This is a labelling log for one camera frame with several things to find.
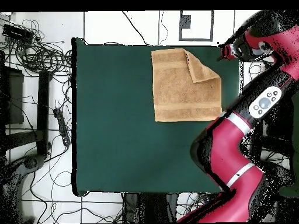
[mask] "red robot arm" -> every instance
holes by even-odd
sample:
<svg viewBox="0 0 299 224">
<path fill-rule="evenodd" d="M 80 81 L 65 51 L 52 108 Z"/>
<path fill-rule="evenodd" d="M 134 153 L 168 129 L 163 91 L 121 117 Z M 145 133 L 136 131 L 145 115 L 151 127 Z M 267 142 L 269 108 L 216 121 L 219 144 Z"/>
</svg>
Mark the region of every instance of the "red robot arm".
<svg viewBox="0 0 299 224">
<path fill-rule="evenodd" d="M 267 54 L 274 56 L 275 65 L 252 80 L 193 142 L 192 159 L 223 192 L 178 222 L 246 222 L 266 202 L 270 188 L 265 174 L 239 144 L 283 97 L 290 97 L 299 79 L 299 27 L 291 14 L 262 10 L 222 46 L 221 58 L 252 61 Z"/>
</svg>

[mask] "control panel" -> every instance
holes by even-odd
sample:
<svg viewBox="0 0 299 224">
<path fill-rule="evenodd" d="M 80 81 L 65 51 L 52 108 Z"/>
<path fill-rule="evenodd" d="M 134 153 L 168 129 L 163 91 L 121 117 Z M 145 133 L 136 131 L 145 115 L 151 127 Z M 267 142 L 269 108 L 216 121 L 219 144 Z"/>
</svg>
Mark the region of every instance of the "control panel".
<svg viewBox="0 0 299 224">
<path fill-rule="evenodd" d="M 269 87 L 261 93 L 249 106 L 249 112 L 254 118 L 263 117 L 281 98 L 278 87 Z"/>
</svg>

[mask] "cable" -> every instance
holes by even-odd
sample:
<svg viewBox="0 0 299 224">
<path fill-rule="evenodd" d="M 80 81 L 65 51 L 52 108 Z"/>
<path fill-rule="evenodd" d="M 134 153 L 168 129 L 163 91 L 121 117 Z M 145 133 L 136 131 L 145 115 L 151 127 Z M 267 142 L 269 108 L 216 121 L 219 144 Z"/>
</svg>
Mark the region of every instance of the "cable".
<svg viewBox="0 0 299 224">
<path fill-rule="evenodd" d="M 123 14 L 125 15 L 125 17 L 128 19 L 128 21 L 130 22 L 130 24 L 132 25 L 132 27 L 135 29 L 135 31 L 140 35 L 140 37 L 142 38 L 144 44 L 148 46 L 148 43 L 145 42 L 143 36 L 142 36 L 141 33 L 136 29 L 136 27 L 133 25 L 133 23 L 131 22 L 130 18 L 129 18 L 129 17 L 126 15 L 126 13 L 124 13 L 123 11 L 122 11 L 122 13 L 123 13 Z"/>
<path fill-rule="evenodd" d="M 164 24 L 163 24 L 163 15 L 164 15 L 164 11 L 165 10 L 163 10 L 163 13 L 162 13 L 162 17 L 161 17 L 161 24 L 163 25 L 163 27 L 166 29 L 166 31 L 167 31 L 167 35 L 166 35 L 166 37 L 165 37 L 165 39 L 164 40 L 162 40 L 160 43 L 159 43 L 159 46 L 161 45 L 161 43 L 163 42 L 163 41 L 165 41 L 166 39 L 167 39 L 167 37 L 168 37 L 168 29 L 164 26 Z"/>
<path fill-rule="evenodd" d="M 39 224 L 39 223 L 40 223 L 40 219 L 41 219 L 41 217 L 45 214 L 45 212 L 46 212 L 46 210 L 47 210 L 47 208 L 48 208 L 48 205 L 47 205 L 47 203 L 46 203 L 44 200 L 42 200 L 41 198 L 39 198 L 39 197 L 38 197 L 37 195 L 35 195 L 35 193 L 32 191 L 32 184 L 33 184 L 34 180 L 35 180 L 35 171 L 33 172 L 33 180 L 32 180 L 32 182 L 31 182 L 31 184 L 30 184 L 30 189 L 29 189 L 29 190 L 30 190 L 30 192 L 32 193 L 33 196 L 35 196 L 38 200 L 42 201 L 42 202 L 45 203 L 45 205 L 46 205 L 46 208 L 44 209 L 43 213 L 40 215 L 39 219 L 37 220 L 37 224 Z"/>
</svg>

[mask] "brown towel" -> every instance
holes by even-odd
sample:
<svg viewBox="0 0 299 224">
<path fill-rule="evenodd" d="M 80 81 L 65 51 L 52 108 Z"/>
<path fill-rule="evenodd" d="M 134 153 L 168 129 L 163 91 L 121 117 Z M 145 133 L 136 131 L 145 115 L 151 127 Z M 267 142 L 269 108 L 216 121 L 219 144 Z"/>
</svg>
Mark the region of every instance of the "brown towel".
<svg viewBox="0 0 299 224">
<path fill-rule="evenodd" d="M 210 121 L 221 112 L 221 78 L 190 52 L 152 51 L 156 122 Z"/>
</svg>

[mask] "green tablecloth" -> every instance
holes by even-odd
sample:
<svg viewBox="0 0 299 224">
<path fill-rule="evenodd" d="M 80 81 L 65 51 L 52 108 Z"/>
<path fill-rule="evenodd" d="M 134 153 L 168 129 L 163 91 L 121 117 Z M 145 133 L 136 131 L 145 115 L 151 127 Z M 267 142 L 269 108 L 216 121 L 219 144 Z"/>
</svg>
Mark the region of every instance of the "green tablecloth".
<svg viewBox="0 0 299 224">
<path fill-rule="evenodd" d="M 86 45 L 77 39 L 77 190 L 217 192 L 190 158 L 209 124 L 155 122 L 151 51 L 178 47 Z M 238 95 L 239 63 L 220 49 L 181 47 L 222 78 L 222 107 Z"/>
</svg>

